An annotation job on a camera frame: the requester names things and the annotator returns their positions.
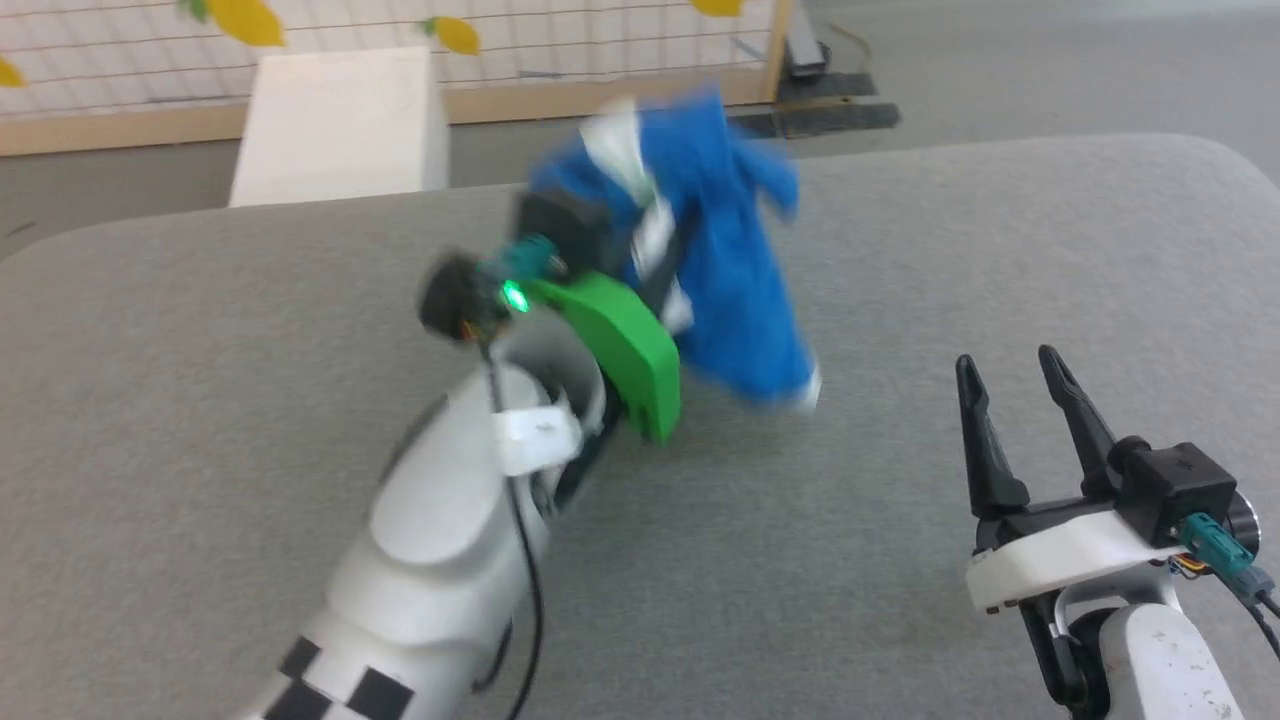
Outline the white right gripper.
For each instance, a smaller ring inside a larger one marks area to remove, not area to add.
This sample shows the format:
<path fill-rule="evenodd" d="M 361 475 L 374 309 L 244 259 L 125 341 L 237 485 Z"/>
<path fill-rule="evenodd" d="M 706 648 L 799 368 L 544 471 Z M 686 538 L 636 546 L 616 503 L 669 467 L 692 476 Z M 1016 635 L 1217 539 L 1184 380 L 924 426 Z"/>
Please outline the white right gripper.
<path fill-rule="evenodd" d="M 1071 436 L 1083 496 L 1114 500 L 1117 482 L 1108 454 L 1115 436 L 1053 346 L 1041 345 L 1038 360 Z M 955 375 L 970 510 L 986 519 L 978 523 L 975 552 L 965 570 L 972 606 L 986 611 L 1062 591 L 1069 603 L 1114 594 L 1130 603 L 1181 610 L 1165 566 L 1179 548 L 1153 547 L 1116 511 L 1062 519 L 1061 509 L 1053 509 L 1046 515 L 1052 527 L 1037 527 L 1038 518 L 1024 512 L 1000 518 L 1023 510 L 1030 495 L 1009 466 L 989 419 L 986 383 L 970 355 L 957 357 Z"/>

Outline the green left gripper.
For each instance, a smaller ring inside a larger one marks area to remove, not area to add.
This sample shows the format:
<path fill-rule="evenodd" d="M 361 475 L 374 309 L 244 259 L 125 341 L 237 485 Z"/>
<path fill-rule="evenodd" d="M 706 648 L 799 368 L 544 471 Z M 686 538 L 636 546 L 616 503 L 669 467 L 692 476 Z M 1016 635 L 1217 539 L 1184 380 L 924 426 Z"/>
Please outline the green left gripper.
<path fill-rule="evenodd" d="M 590 272 L 568 284 L 531 281 L 527 295 L 558 311 L 612 382 L 640 436 L 666 445 L 682 409 L 678 348 L 654 313 L 663 313 L 678 269 L 699 232 L 699 214 L 676 220 L 646 211 L 636 229 L 637 293 Z"/>

